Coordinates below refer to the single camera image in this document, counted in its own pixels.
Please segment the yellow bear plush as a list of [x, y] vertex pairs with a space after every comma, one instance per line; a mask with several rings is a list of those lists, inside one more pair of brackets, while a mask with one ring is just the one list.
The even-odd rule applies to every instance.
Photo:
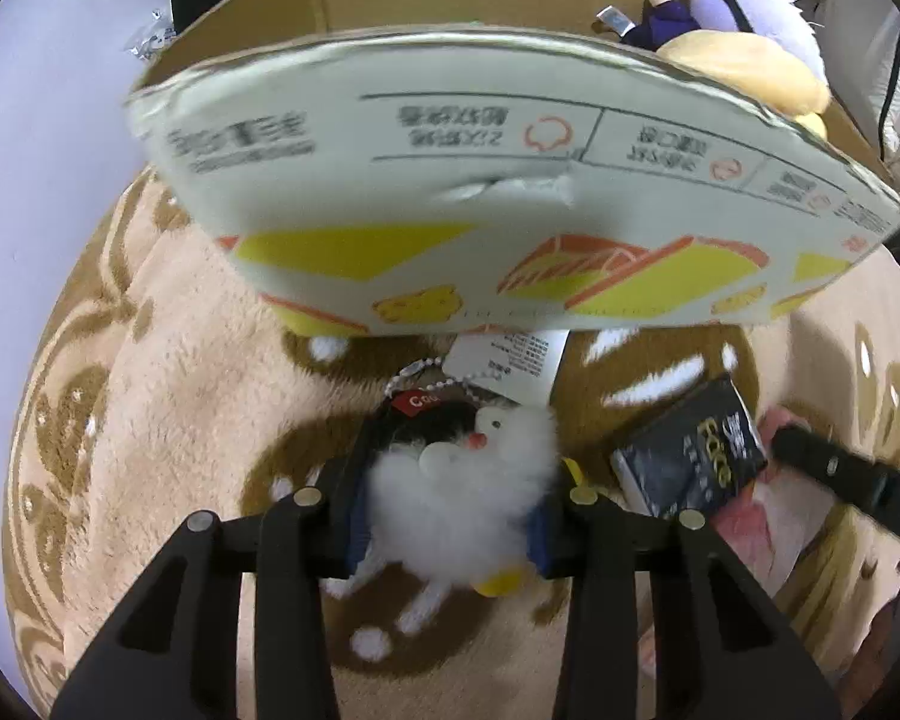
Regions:
[[673, 37], [656, 54], [749, 94], [808, 132], [827, 138], [823, 114], [831, 103], [829, 86], [770, 37], [695, 29]]

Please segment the white fluffy plush chick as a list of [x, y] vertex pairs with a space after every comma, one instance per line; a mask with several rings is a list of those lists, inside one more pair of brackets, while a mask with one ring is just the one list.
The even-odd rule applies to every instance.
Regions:
[[486, 598], [525, 582], [530, 518], [556, 481], [549, 395], [566, 330], [471, 335], [386, 384], [418, 424], [368, 470], [368, 529], [386, 564]]

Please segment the snack bag on floor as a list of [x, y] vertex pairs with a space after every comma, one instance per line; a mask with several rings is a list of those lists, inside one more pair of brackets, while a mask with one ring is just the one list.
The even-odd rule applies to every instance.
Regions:
[[147, 64], [175, 41], [172, 15], [165, 10], [152, 10], [149, 21], [131, 34], [123, 50]]

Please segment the pink packet bag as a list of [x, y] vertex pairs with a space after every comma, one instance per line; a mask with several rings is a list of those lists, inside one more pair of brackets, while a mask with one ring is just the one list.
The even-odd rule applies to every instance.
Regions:
[[840, 523], [826, 532], [827, 519], [841, 513], [831, 491], [772, 456], [770, 443], [787, 426], [809, 424], [783, 406], [764, 413], [758, 429], [766, 468], [710, 521], [770, 598], [781, 593], [811, 546], [809, 582], [823, 571], [843, 574], [854, 566], [854, 532]]

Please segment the cardboard box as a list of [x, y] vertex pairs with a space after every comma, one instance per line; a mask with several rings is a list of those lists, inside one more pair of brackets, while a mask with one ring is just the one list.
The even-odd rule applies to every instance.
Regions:
[[131, 130], [302, 337], [777, 319], [900, 228], [854, 135], [596, 37], [642, 0], [224, 0]]

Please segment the cream recliner chair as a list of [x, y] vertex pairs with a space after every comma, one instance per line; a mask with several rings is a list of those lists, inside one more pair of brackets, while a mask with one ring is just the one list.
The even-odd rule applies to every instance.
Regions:
[[893, 0], [824, 0], [831, 86], [900, 187], [900, 9]]

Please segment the beige patterned carpet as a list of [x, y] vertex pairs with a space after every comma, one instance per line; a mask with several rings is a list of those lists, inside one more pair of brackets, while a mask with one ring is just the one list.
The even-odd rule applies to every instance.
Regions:
[[[46, 712], [102, 622], [190, 512], [263, 512], [346, 450], [383, 387], [447, 338], [299, 338], [235, 275], [154, 171], [87, 244], [40, 340], [14, 427], [2, 564], [17, 660]], [[606, 479], [612, 433], [730, 372], [900, 468], [900, 266], [871, 255], [751, 330], [567, 340], [551, 394], [567, 455]], [[349, 718], [544, 718], [569, 589], [445, 590], [395, 566], [325, 590]]]

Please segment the purple haired plush doll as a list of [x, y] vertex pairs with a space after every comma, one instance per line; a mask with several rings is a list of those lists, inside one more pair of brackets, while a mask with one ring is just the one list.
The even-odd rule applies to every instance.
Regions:
[[774, 41], [826, 81], [818, 39], [790, 0], [644, 0], [639, 23], [608, 5], [596, 15], [596, 24], [628, 46], [653, 52], [693, 32], [756, 34]]

